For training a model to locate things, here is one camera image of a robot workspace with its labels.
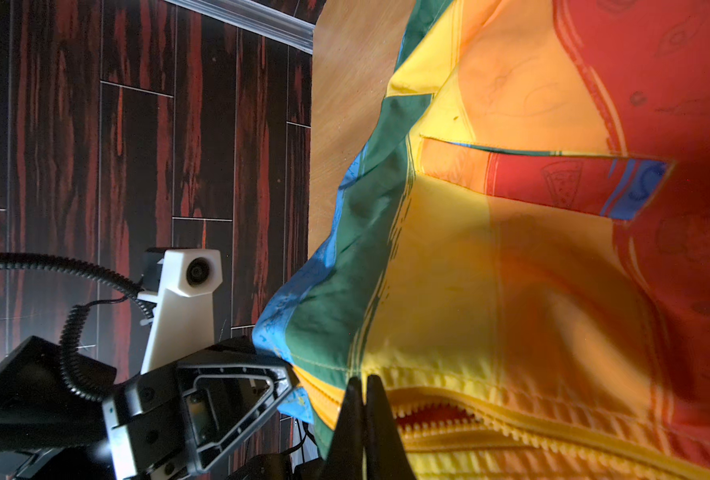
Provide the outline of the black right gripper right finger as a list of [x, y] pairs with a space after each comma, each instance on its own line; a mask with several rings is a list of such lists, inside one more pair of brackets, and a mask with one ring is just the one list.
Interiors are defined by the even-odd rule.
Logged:
[[365, 456], [371, 480], [416, 480], [381, 378], [370, 375], [366, 384]]

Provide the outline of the aluminium frame post left corner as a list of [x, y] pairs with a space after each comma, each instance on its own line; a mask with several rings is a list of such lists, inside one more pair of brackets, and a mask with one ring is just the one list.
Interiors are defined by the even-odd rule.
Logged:
[[313, 54], [315, 25], [255, 1], [167, 0], [222, 23]]

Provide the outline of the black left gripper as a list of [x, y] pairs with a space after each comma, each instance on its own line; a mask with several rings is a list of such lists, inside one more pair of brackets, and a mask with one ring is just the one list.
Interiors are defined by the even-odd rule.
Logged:
[[94, 402], [64, 382], [61, 349], [30, 337], [0, 363], [0, 474], [9, 479], [187, 479], [258, 431], [297, 387], [277, 357], [214, 349], [169, 373], [115, 384], [113, 367], [78, 355], [111, 388]]

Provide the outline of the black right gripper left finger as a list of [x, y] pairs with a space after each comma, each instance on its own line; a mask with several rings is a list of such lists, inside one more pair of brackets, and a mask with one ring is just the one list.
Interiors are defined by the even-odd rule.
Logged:
[[363, 479], [364, 425], [362, 381], [359, 377], [353, 377], [348, 382], [329, 454], [319, 479]]

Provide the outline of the rainbow striped zip jacket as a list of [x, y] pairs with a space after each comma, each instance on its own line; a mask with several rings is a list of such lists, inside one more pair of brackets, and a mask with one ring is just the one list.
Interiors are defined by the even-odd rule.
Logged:
[[320, 455], [378, 376], [419, 479], [710, 479], [710, 1], [419, 1], [253, 340]]

